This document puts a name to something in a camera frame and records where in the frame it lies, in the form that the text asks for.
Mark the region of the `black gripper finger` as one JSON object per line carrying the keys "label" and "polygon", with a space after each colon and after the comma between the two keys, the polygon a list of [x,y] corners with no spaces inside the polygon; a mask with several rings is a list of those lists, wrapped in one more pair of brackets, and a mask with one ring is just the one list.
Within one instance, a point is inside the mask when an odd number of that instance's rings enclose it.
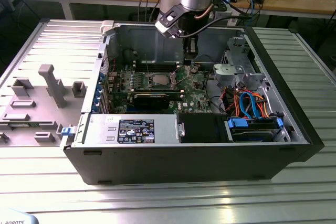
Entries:
{"label": "black gripper finger", "polygon": [[183,63],[191,64],[198,56],[198,37],[188,37],[183,39]]}

